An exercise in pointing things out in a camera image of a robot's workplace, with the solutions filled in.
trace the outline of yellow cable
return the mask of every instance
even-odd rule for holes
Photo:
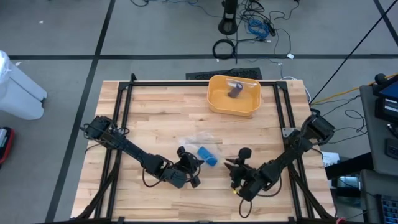
[[[391,78],[391,77],[394,77],[394,76],[396,76],[396,75],[398,75],[398,73],[395,73],[395,74],[393,74],[393,75],[388,75],[388,76],[386,76],[386,78]],[[324,102],[324,101],[326,101],[326,100],[330,100],[330,99],[332,99],[332,98],[334,98],[334,97],[336,97],[336,96],[341,96],[341,95],[344,95],[344,94],[347,94],[347,93],[351,93],[352,91],[355,91],[355,90],[358,90],[358,89],[359,89],[359,87],[356,87],[356,88],[353,88],[353,89],[348,90],[348,91],[344,91],[344,92],[341,92],[341,93],[334,94],[334,95],[332,95],[332,96],[326,97],[325,99],[318,100],[318,101],[312,103],[311,105],[316,105],[317,103],[321,103],[321,102]]]

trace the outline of gray floor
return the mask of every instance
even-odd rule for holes
[[[200,5],[208,13],[219,16],[220,2],[200,0]],[[261,2],[266,11],[288,11],[295,6],[293,1]],[[381,5],[386,10],[392,2],[381,0]],[[0,49],[14,56],[94,55],[108,6],[109,0],[2,0]],[[394,6],[388,16],[398,30],[398,6]],[[379,17],[373,0],[303,0],[290,20],[277,21],[275,25],[291,35],[292,54],[316,58],[318,54],[350,53]],[[101,54],[148,55],[150,60],[99,60],[87,104],[82,107],[85,109],[82,122],[90,121],[95,113],[101,82],[127,80],[132,72],[140,80],[178,80],[184,79],[187,72],[259,67],[265,79],[280,78],[280,67],[267,60],[251,63],[242,59],[237,65],[234,60],[168,60],[168,55],[210,55],[213,44],[224,37],[216,29],[218,22],[219,19],[184,2],[150,2],[147,7],[138,8],[128,0],[116,0]],[[240,39],[250,37],[243,28],[238,34]],[[239,53],[273,54],[276,39],[271,37],[270,40],[268,44],[239,45]],[[280,32],[276,53],[285,54],[288,49],[287,36]],[[373,56],[378,56],[372,55],[398,54],[398,46],[384,21],[355,54],[361,54],[363,59],[348,60],[318,100],[367,84],[377,73],[397,72],[397,57],[374,59]],[[156,55],[161,55],[162,60],[154,60]],[[303,79],[314,96],[343,61],[339,58],[276,61],[283,64],[283,76]],[[21,62],[19,68],[44,87],[49,98],[43,118],[37,121],[22,121],[0,112],[0,125],[10,126],[17,133],[12,154],[0,170],[0,223],[44,221],[91,66],[91,60],[34,60],[28,56],[25,59],[28,60],[13,62]],[[357,94],[354,92],[344,98]],[[316,108],[327,112],[337,105],[339,103],[330,103]],[[356,100],[328,115],[328,119],[337,128],[359,127],[359,120],[344,115],[346,109],[363,113],[361,102]],[[341,131],[333,140],[355,134],[355,131]],[[366,136],[361,136],[326,145],[322,150],[354,157],[369,151],[367,141]],[[56,220],[66,220],[70,216],[85,146],[86,140],[79,135]],[[342,207],[339,215],[349,217],[358,211]]]

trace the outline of red case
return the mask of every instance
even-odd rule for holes
[[[3,129],[7,130],[7,140],[3,147],[0,147],[0,164],[7,159],[7,156],[11,151],[12,141],[14,140],[14,130],[8,127],[3,127]]]

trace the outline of wooden table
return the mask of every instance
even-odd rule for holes
[[[112,118],[118,84],[117,81],[103,83],[96,115]],[[301,126],[310,115],[304,85],[301,80],[287,81],[287,84],[294,119],[297,126]],[[287,169],[282,173],[280,194],[272,198],[256,197],[252,201],[251,215],[242,219],[238,213],[241,198],[233,194],[229,171],[223,165],[224,158],[236,158],[242,147],[252,149],[252,158],[247,163],[253,167],[275,159],[284,151],[272,87],[262,87],[261,107],[250,118],[213,113],[208,108],[206,92],[206,86],[134,86],[127,121],[130,141],[149,153],[177,161],[176,150],[181,139],[206,133],[212,138],[206,138],[206,144],[202,145],[215,149],[221,158],[216,167],[202,166],[201,184],[195,189],[190,184],[176,189],[166,182],[147,188],[142,183],[140,164],[123,153],[113,219],[124,216],[126,220],[146,221],[286,221],[288,216],[295,216]],[[285,109],[284,118],[288,121]],[[72,217],[81,213],[97,193],[104,155],[101,146],[86,153]],[[309,151],[304,154],[303,161],[310,190],[334,215],[321,156]],[[155,179],[146,175],[146,181],[151,184]],[[274,193],[278,186],[263,194]],[[299,195],[305,216],[307,211],[301,191]],[[248,207],[248,202],[244,202],[244,214]]]

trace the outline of yellow plastic bin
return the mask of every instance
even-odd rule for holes
[[[232,98],[228,93],[240,83],[243,89],[238,97]],[[249,78],[215,75],[209,81],[207,101],[213,112],[250,116],[261,104],[261,85]]]

